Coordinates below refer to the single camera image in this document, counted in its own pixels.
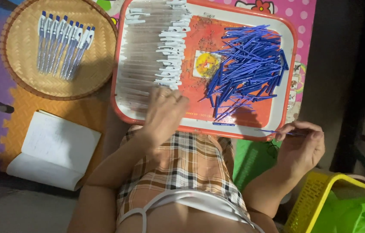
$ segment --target person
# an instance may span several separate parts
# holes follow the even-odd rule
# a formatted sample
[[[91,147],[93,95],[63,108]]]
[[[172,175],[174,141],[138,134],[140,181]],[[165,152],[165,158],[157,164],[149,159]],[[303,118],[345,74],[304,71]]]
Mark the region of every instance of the person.
[[[324,154],[322,129],[281,127],[277,164],[240,192],[231,140],[176,131],[189,105],[178,90],[154,89],[149,101],[144,126],[132,126],[82,187],[68,232],[278,232],[280,201]],[[286,135],[298,130],[309,134]]]

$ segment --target plastic tray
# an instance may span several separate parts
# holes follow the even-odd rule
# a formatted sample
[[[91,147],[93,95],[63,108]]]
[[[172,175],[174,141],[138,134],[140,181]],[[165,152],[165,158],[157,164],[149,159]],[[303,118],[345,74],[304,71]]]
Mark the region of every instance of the plastic tray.
[[[124,16],[131,1],[126,0],[121,9],[119,35],[115,52],[116,64],[121,64],[125,58],[120,54],[122,53],[122,45],[126,43],[123,38],[127,28],[127,25],[124,25]],[[283,126],[286,118],[292,72],[284,72],[280,86],[274,90],[274,94],[277,95],[276,98],[254,103],[253,109],[256,110],[254,113],[239,113],[225,119],[224,122],[234,123],[236,126],[219,126],[212,124],[214,118],[210,101],[206,99],[198,102],[204,97],[208,79],[201,75],[203,72],[196,69],[195,65],[201,62],[202,57],[206,56],[200,57],[200,55],[221,49],[224,45],[221,36],[225,32],[225,27],[265,24],[270,25],[269,30],[282,35],[280,48],[285,52],[289,67],[293,67],[297,44],[294,27],[289,21],[279,17],[209,1],[187,0],[187,8],[193,13],[193,18],[190,22],[191,31],[187,33],[185,38],[187,48],[184,51],[185,60],[182,64],[183,72],[181,74],[182,85],[179,90],[184,96],[190,98],[190,109],[182,119],[178,130],[238,139],[269,140],[273,134],[256,131],[256,129],[276,130]],[[115,112],[120,119],[129,124],[143,125],[144,114],[117,103],[119,101],[115,98],[117,77],[121,77],[121,70],[118,69],[118,66],[113,71],[111,91],[111,103]]]

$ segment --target hand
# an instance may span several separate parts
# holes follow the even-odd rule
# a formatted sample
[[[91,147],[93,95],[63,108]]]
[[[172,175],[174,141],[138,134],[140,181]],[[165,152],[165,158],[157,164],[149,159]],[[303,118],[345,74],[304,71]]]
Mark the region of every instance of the hand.
[[[290,131],[309,133],[306,137],[286,135]],[[301,179],[314,168],[325,153],[324,133],[320,126],[305,121],[285,124],[278,130],[276,140],[283,141],[277,165],[292,178]]]
[[[145,125],[141,129],[154,148],[161,146],[175,133],[181,119],[188,110],[189,99],[181,96],[180,91],[169,88],[154,88],[149,95]]]

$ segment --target round basket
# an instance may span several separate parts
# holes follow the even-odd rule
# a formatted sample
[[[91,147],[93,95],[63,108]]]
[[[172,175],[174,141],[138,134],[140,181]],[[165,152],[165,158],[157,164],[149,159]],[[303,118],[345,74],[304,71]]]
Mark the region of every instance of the round basket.
[[[39,36],[38,20],[42,11],[68,22],[94,26],[94,41],[85,51],[75,78],[68,82],[43,75],[36,69]],[[7,19],[0,37],[0,54],[13,80],[28,92],[53,100],[72,100],[96,92],[111,77],[118,31],[109,15],[92,0],[26,0]]]

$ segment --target notebook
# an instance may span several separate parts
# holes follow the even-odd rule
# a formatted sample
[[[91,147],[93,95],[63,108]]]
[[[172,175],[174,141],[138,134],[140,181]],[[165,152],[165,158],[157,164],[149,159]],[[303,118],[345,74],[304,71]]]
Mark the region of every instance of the notebook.
[[[99,132],[40,110],[33,114],[22,152],[6,173],[77,190],[100,137]]]

